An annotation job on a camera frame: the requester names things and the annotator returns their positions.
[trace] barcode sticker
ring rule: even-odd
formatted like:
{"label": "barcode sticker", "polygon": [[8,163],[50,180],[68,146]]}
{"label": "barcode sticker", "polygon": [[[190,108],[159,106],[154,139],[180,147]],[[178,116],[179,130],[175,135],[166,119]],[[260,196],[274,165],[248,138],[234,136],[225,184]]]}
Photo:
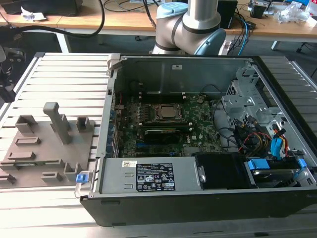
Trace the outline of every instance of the barcode sticker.
{"label": "barcode sticker", "polygon": [[124,168],[136,167],[137,163],[138,163],[137,160],[124,160],[122,161],[122,167]]}

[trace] blue cable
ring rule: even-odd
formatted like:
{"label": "blue cable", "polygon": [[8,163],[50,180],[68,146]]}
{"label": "blue cable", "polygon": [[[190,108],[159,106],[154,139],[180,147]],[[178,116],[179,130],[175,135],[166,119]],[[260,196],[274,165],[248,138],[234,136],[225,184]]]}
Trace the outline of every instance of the blue cable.
{"label": "blue cable", "polygon": [[244,40],[243,40],[243,43],[242,43],[242,46],[241,46],[241,49],[238,53],[238,55],[241,54],[241,52],[243,51],[244,49],[244,46],[245,46],[245,43],[246,43],[246,40],[247,40],[247,34],[248,34],[248,25],[247,23],[245,22],[245,20],[243,20],[242,18],[240,18],[241,21],[243,21],[244,25],[245,25],[245,28],[246,28],[246,35],[244,36]]}

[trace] floor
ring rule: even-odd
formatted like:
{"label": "floor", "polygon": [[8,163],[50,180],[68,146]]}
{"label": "floor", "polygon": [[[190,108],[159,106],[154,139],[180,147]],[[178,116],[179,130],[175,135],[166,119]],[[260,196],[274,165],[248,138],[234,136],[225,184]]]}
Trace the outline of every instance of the floor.
{"label": "floor", "polygon": [[[141,36],[136,41],[134,36],[99,36],[103,44],[98,44],[97,37],[90,39],[69,38],[72,52],[74,53],[123,53],[146,55],[152,50],[155,38]],[[273,42],[250,40],[242,52],[242,56],[286,56],[289,60],[295,60],[309,75],[317,66],[317,44],[303,47],[301,53],[296,53],[300,42],[283,42],[276,51],[271,50]],[[60,52],[60,47],[55,34],[51,33],[23,33],[22,37],[15,42],[6,45],[13,48],[22,48],[26,52],[26,63],[24,69],[32,60],[36,52]]]}

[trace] plastic bag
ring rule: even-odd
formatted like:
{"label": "plastic bag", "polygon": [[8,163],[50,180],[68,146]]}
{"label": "plastic bag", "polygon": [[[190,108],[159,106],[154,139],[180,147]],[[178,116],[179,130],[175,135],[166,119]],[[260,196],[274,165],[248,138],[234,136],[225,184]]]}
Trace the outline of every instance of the plastic bag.
{"label": "plastic bag", "polygon": [[274,16],[278,20],[279,23],[283,22],[289,22],[289,21],[295,21],[299,22],[301,21],[306,21],[307,18],[309,17],[306,12],[303,10],[299,9],[297,6],[296,2],[292,2],[290,5],[286,7],[285,10],[283,11],[278,11]]}

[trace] black box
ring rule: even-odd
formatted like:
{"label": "black box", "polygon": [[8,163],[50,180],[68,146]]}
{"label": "black box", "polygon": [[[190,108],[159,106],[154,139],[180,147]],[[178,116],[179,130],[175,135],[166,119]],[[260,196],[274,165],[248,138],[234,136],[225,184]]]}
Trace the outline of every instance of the black box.
{"label": "black box", "polygon": [[30,12],[77,16],[83,0],[22,0],[2,4],[7,14],[20,14],[21,7]]}
{"label": "black box", "polygon": [[223,29],[229,29],[233,19],[234,12],[236,10],[237,0],[219,0],[217,11],[221,16],[220,27]]}

